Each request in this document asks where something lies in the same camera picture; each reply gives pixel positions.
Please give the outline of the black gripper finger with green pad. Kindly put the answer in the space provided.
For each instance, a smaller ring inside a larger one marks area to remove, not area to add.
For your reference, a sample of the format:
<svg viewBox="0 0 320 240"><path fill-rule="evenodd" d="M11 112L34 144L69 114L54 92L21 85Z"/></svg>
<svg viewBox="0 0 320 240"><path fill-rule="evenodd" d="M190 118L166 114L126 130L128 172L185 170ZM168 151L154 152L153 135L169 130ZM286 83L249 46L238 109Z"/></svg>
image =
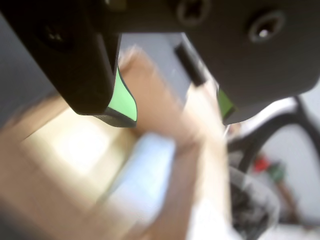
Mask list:
<svg viewBox="0 0 320 240"><path fill-rule="evenodd" d="M320 77L317 0L184 0L181 21L232 103L222 111L227 125L310 90Z"/></svg>
<svg viewBox="0 0 320 240"><path fill-rule="evenodd" d="M3 0L1 13L69 107L118 128L137 124L136 101L96 21L101 0Z"/></svg>

